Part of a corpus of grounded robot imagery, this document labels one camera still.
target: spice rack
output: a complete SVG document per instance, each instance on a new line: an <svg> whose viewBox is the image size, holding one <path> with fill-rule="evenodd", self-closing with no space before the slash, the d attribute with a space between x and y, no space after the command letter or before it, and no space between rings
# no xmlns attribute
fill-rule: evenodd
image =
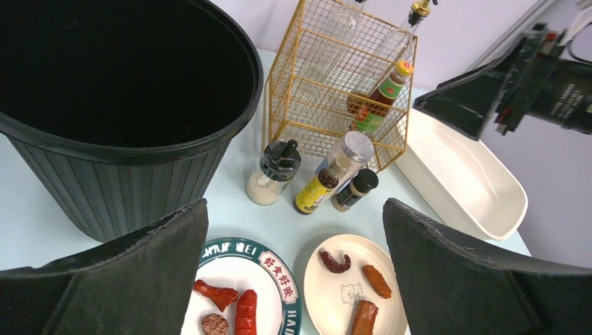
<svg viewBox="0 0 592 335"><path fill-rule="evenodd" d="M352 101L355 106L386 107L389 113L369 135L375 156L368 167L382 171L406 149L413 76L407 80L392 107L352 94L363 66L366 66L365 77L370 80L363 80L362 86L358 83L357 88L370 92L380 78L392 71L394 62L400 60L385 59L372 53L385 34L396 26L362 13L352 43L341 43L320 32L327 16L340 6L343 3L336 0L299 1L265 83L262 147L278 140L295 139L300 153L325 157L349 131L348 126L356 118L348 112L348 101L350 107ZM332 47L317 50L315 42L321 41ZM409 50L396 50L397 47L400 46L391 46L393 50L388 54L405 54L407 57L402 60L415 63L417 36L413 37ZM306 63L329 58L327 53L335 50L340 50L343 56L332 67L327 80L321 83L303 77ZM371 64L371 75L367 72L368 64Z"/></svg>

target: bin rim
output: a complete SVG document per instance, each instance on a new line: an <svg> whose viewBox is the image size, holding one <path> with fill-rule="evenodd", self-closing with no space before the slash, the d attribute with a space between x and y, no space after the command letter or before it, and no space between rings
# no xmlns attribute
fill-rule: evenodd
<svg viewBox="0 0 592 335"><path fill-rule="evenodd" d="M256 86L253 87L251 99L244 111L234 121L215 133L189 142L159 147L111 147L53 135L23 124L0 110L0 133L6 135L11 141L14 139L57 154L109 165L153 165L182 161L229 142L246 127L257 111L263 91L261 58L249 35L218 6L209 0L202 0L200 3L191 0L185 0L185 2L203 8L218 19L225 28L231 30L251 59L249 63L251 63Z"/></svg>

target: yellow label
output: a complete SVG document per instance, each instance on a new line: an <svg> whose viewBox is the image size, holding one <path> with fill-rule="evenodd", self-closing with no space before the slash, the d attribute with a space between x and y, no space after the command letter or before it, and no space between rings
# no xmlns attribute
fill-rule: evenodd
<svg viewBox="0 0 592 335"><path fill-rule="evenodd" d="M306 187L296 195L296 206L304 213L312 213L316 207L327 197L331 192L330 188L324 187L318 177L314 177Z"/></svg>

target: cartoon drawing on plate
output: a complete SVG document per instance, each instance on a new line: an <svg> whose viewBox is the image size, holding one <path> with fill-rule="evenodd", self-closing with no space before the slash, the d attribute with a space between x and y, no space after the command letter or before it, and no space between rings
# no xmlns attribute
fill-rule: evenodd
<svg viewBox="0 0 592 335"><path fill-rule="evenodd" d="M355 305L355 302L360 300L360 288L360 284L342 285L341 302L344 304Z"/></svg>

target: white wall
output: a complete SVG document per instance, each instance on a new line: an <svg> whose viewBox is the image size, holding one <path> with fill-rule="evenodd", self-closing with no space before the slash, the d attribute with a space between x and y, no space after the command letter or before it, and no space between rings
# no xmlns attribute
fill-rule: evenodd
<svg viewBox="0 0 592 335"><path fill-rule="evenodd" d="M567 28L577 13L576 3L562 0L540 21L553 29ZM582 38L592 45L592 34ZM528 211L519 231L531 254L592 267L592 136L530 117L515 133L502 136L494 129L489 124L481 139L528 194Z"/></svg>
<svg viewBox="0 0 592 335"><path fill-rule="evenodd" d="M364 10L394 24L414 0L368 0ZM277 51L297 0L213 0L232 16L257 47ZM463 73L536 0L441 0L417 30L413 83L433 89Z"/></svg>

